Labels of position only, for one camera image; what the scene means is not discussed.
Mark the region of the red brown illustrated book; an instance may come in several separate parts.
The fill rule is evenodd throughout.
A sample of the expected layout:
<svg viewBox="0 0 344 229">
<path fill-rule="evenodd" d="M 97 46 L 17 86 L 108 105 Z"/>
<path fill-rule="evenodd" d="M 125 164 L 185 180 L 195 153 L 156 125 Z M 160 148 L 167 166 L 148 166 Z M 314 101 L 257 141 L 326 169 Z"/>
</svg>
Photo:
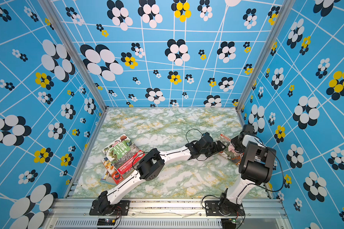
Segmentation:
<svg viewBox="0 0 344 229">
<path fill-rule="evenodd" d="M 230 154 L 228 152 L 228 146 L 231 143 L 231 139 L 229 137 L 225 136 L 224 134 L 220 134 L 220 141 L 226 146 L 226 149 L 222 153 L 220 153 L 220 155 L 223 156 L 224 158 L 228 159 L 233 164 L 239 166 L 243 155 L 238 153 L 238 155 L 236 157 L 230 156 Z"/>
</svg>

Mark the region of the green red dinosaur book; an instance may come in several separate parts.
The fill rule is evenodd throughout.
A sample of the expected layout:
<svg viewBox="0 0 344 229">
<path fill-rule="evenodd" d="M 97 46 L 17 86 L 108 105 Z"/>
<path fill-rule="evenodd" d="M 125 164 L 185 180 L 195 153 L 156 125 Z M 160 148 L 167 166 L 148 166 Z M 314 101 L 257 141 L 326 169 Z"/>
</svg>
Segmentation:
<svg viewBox="0 0 344 229">
<path fill-rule="evenodd" d="M 101 152 L 105 155 L 102 163 L 108 173 L 122 178 L 127 177 L 145 156 L 145 153 L 125 134 L 102 148 Z"/>
</svg>

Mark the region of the red manga book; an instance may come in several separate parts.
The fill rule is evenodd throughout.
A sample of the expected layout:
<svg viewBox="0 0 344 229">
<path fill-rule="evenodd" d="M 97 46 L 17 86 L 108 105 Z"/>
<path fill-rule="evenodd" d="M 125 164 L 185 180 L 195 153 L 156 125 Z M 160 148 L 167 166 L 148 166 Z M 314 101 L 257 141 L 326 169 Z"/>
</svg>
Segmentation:
<svg viewBox="0 0 344 229">
<path fill-rule="evenodd" d="M 117 171 L 117 169 L 108 160 L 107 157 L 103 158 L 101 161 L 104 167 L 106 168 L 106 172 L 107 171 L 109 172 L 109 174 L 112 176 L 112 178 L 116 182 L 116 185 L 119 184 L 124 179 L 123 176 Z"/>
</svg>

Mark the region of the pink cloth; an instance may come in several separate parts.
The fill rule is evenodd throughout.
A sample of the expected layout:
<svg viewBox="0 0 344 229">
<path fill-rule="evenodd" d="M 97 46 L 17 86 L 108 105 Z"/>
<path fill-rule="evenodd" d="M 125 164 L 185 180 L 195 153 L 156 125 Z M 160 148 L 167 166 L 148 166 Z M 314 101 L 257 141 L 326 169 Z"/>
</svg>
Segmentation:
<svg viewBox="0 0 344 229">
<path fill-rule="evenodd" d="M 232 143 L 230 143 L 228 146 L 228 152 L 229 152 L 231 157 L 236 157 L 238 155 L 238 153 L 235 151 L 235 147 Z"/>
</svg>

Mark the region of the grey teal warrior book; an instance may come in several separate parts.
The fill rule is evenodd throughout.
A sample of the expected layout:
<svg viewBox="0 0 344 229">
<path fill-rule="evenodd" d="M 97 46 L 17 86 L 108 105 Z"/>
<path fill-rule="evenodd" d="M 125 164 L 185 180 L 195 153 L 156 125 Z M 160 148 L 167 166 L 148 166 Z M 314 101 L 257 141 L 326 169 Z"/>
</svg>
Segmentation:
<svg viewBox="0 0 344 229">
<path fill-rule="evenodd" d="M 107 171 L 107 172 L 105 173 L 105 175 L 100 179 L 100 182 L 106 183 L 106 184 L 109 184 L 109 185 L 113 185 L 113 186 L 116 185 L 116 182 L 114 181 L 114 179 L 112 178 L 112 176 L 109 174 L 108 171 Z"/>
</svg>

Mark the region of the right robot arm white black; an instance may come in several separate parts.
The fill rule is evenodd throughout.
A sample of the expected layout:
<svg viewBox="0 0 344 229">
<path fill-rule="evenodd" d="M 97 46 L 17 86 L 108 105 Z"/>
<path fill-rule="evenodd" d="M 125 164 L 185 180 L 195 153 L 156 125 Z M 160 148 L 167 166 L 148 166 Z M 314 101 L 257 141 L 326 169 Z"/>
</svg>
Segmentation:
<svg viewBox="0 0 344 229">
<path fill-rule="evenodd" d="M 219 211 L 226 216 L 242 211 L 242 200 L 250 190 L 269 182 L 276 159 L 276 150 L 256 137 L 253 125 L 244 125 L 241 133 L 231 139 L 231 144 L 243 157 L 239 165 L 241 178 L 220 196 Z"/>
</svg>

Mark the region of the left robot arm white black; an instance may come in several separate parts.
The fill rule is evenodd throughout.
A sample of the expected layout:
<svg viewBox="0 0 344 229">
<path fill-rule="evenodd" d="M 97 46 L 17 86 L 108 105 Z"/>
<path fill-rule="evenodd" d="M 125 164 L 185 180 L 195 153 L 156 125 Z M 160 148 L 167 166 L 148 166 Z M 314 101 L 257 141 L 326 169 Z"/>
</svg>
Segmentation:
<svg viewBox="0 0 344 229">
<path fill-rule="evenodd" d="M 126 194 L 143 182 L 155 179 L 165 165 L 198 159 L 201 155 L 209 158 L 223 152 L 225 148 L 226 146 L 221 141 L 214 141 L 208 132 L 202 134 L 200 140 L 192 141 L 175 150 L 159 151 L 153 148 L 136 166 L 131 164 L 133 168 L 131 175 L 116 187 L 101 192 L 97 198 L 98 206 L 93 205 L 92 209 L 100 215 L 111 215 Z"/>
</svg>

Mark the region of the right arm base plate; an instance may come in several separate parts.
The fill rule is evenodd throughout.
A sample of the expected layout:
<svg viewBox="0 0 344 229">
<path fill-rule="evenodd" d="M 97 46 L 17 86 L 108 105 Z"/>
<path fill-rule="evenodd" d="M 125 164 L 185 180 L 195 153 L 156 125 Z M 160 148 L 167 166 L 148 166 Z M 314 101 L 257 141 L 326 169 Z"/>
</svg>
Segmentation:
<svg viewBox="0 0 344 229">
<path fill-rule="evenodd" d="M 237 205 L 230 201 L 221 203 L 218 200 L 207 200 L 204 201 L 203 206 L 207 216 L 245 216 L 242 204 Z"/>
</svg>

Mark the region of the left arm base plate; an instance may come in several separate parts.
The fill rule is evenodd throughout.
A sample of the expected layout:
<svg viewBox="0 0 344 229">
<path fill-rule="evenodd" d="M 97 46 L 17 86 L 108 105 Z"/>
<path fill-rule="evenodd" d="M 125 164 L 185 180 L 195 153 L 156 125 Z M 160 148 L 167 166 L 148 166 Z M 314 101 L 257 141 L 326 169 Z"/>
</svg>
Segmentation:
<svg viewBox="0 0 344 229">
<path fill-rule="evenodd" d="M 89 212 L 91 216 L 127 216 L 130 207 L 129 200 L 121 200 L 116 205 L 106 205 L 99 203 L 98 199 L 92 202 L 92 206 Z"/>
</svg>

